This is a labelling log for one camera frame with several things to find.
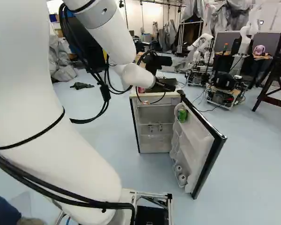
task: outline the open fridge door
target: open fridge door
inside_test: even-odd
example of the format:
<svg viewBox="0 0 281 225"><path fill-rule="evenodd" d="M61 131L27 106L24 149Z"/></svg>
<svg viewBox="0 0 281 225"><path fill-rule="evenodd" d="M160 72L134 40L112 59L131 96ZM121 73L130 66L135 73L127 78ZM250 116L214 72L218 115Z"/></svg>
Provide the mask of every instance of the open fridge door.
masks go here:
<svg viewBox="0 0 281 225"><path fill-rule="evenodd" d="M181 103L174 110L170 157L174 161L173 170L179 186L196 199L227 137L206 120L183 91L180 95ZM181 108L187 110L187 119L183 123L178 119Z"/></svg>

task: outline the box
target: box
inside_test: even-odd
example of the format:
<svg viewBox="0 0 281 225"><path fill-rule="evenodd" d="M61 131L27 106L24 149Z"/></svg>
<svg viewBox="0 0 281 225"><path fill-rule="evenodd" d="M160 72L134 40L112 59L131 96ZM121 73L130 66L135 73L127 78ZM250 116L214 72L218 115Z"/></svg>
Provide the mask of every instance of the box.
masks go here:
<svg viewBox="0 0 281 225"><path fill-rule="evenodd" d="M136 54L136 57L135 57L135 63L137 63L140 59L140 57L144 54L144 52L139 52ZM141 62L140 63L140 67L143 67L143 68L146 68L146 64L144 62Z"/></svg>

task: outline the gray floor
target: gray floor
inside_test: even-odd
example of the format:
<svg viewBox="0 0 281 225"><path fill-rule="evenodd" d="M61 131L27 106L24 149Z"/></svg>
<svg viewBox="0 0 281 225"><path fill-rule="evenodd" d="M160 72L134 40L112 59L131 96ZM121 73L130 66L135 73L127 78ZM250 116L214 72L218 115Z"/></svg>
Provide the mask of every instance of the gray floor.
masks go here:
<svg viewBox="0 0 281 225"><path fill-rule="evenodd" d="M164 75L185 82L183 75ZM112 73L111 77L119 87L118 77ZM80 71L74 80L54 85L66 112L78 119L95 115L103 101L99 89L69 88L76 81L95 84L90 75ZM184 91L192 101L202 88L186 86ZM104 116L75 126L119 173L123 187L173 193L176 225L281 225L281 108L261 103L252 112L259 92L247 92L246 101L232 111L216 108L204 113L228 140L197 200L178 187L168 154L138 153L128 93L112 95ZM195 105L200 110L214 107L205 101L197 105L199 102ZM31 215L53 224L59 211L0 171L0 195L10 200L25 191L30 193Z"/></svg>

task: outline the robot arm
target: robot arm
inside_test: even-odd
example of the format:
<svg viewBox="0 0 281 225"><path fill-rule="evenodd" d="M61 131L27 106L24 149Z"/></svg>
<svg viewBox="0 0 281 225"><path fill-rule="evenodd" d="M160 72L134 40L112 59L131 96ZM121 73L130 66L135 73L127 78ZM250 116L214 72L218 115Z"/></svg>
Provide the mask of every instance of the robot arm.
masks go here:
<svg viewBox="0 0 281 225"><path fill-rule="evenodd" d="M119 65L117 72L128 86L150 88L155 84L155 77L150 72L132 63L135 45L114 0L63 1L111 60Z"/></svg>
<svg viewBox="0 0 281 225"><path fill-rule="evenodd" d="M133 75L136 65L130 63L135 57L134 43L114 0L64 2L114 62L129 66L127 76ZM75 130L53 90L48 71L46 1L17 0L9 4L0 1L2 15L5 16L0 19L0 167L4 168L2 160L6 160L6 165L14 165L101 205L118 203L122 191L120 177ZM135 68L138 73L130 84L146 87L154 83L152 74ZM140 79L143 72L148 78L145 82ZM57 200L64 212L83 225L106 225L118 209L114 204L106 210L103 206L82 207L89 206L88 201L79 201L82 203L73 205Z"/></svg>
<svg viewBox="0 0 281 225"><path fill-rule="evenodd" d="M208 50L208 47L212 39L212 35L204 33L194 43L192 43L191 46L187 47L187 50L190 51L189 55L191 54L191 52L195 51L192 57L193 64L196 64L200 60L201 53L204 53L205 63L208 62L209 54L211 54L211 52L209 52Z"/></svg>

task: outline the person's leg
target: person's leg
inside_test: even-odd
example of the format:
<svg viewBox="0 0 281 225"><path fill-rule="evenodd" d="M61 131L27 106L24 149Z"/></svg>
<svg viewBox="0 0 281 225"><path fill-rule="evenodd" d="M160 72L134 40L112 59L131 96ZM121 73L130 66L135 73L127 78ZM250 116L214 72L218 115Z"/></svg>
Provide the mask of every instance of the person's leg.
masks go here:
<svg viewBox="0 0 281 225"><path fill-rule="evenodd" d="M21 213L0 197L0 225L16 225L21 218Z"/></svg>

